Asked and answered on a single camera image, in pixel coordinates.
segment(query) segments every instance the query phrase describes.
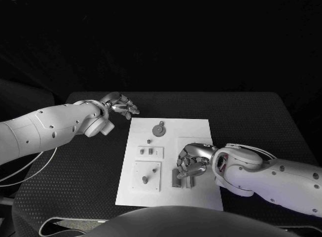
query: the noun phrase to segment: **table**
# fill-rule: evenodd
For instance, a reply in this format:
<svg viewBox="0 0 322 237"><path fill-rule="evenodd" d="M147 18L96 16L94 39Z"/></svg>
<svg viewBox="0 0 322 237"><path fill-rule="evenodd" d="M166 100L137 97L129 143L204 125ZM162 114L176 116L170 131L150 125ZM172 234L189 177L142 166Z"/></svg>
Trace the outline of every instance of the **table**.
<svg viewBox="0 0 322 237"><path fill-rule="evenodd" d="M76 92L68 103L100 100L109 92ZM239 143L270 151L277 157L319 165L308 144L280 96L273 92L123 92L136 102L145 118L209 119L212 139L221 148ZM55 219L110 220L143 207L116 205L130 121L112 114L116 129L109 136L78 135L58 148L45 170L27 181L17 195L14 222L18 236L40 236ZM45 165L45 152L28 176ZM298 213L265 201L257 194L241 197L222 188L225 211L277 226L316 226L322 218ZM63 231L45 224L42 234ZM57 237L77 236L77 231Z"/></svg>

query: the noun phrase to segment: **black background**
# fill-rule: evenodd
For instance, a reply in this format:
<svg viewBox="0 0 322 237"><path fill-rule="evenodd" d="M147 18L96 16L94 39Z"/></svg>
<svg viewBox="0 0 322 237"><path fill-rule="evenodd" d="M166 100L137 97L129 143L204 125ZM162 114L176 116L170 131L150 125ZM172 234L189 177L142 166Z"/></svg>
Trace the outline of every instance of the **black background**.
<svg viewBox="0 0 322 237"><path fill-rule="evenodd" d="M321 2L0 1L0 78L57 104L74 91L274 91L322 166Z"/></svg>

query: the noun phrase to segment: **white platform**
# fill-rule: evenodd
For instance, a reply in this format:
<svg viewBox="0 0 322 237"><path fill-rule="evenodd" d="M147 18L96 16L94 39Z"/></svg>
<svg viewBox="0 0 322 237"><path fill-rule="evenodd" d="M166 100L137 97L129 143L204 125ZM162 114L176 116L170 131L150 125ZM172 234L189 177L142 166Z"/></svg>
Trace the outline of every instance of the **white platform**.
<svg viewBox="0 0 322 237"><path fill-rule="evenodd" d="M156 137L153 127L160 121L165 121L168 131L163 137ZM172 187L172 170L178 168L179 153L193 142L214 145L208 119L132 119L117 205L183 205L224 210L221 187L215 184L212 166L202 176L195 177L192 188L186 188L185 180L182 188ZM163 147L163 158L142 158L140 147ZM153 172L158 164L162 168ZM147 184L143 183L143 176L149 177Z"/></svg>

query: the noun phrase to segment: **robotic hand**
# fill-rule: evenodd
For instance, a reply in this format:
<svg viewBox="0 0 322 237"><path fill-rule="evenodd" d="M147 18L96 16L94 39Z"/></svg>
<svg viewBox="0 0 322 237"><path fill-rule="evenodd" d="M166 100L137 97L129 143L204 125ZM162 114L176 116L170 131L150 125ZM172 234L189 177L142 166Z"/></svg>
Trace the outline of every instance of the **robotic hand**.
<svg viewBox="0 0 322 237"><path fill-rule="evenodd" d="M119 92L100 101L83 100L44 108L11 121L0 122L0 165L30 154L65 145L76 135L109 135L114 129L110 111L127 119L140 114L133 101Z"/></svg>
<svg viewBox="0 0 322 237"><path fill-rule="evenodd" d="M222 149L201 143L186 145L178 160L178 178L204 175L209 165L216 185L235 194L251 197L257 193L271 203L322 217L321 167L278 158L265 161L237 144Z"/></svg>

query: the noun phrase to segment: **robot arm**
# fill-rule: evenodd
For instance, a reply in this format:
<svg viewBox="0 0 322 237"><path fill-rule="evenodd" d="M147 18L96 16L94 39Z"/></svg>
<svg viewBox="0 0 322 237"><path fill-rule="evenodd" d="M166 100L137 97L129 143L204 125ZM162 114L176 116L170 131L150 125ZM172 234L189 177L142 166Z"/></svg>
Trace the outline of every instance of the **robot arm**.
<svg viewBox="0 0 322 237"><path fill-rule="evenodd" d="M198 165L192 157L209 162ZM255 193L271 203L308 215L322 217L322 168L284 159L262 160L239 146L221 150L208 144L192 143L179 155L179 178L199 176L212 165L216 185L235 194Z"/></svg>
<svg viewBox="0 0 322 237"><path fill-rule="evenodd" d="M63 146L78 134L93 137L103 132L109 135L116 127L109 120L112 110L127 119L130 113L140 113L133 101L113 92L101 101L84 100L53 106L0 122L0 165Z"/></svg>

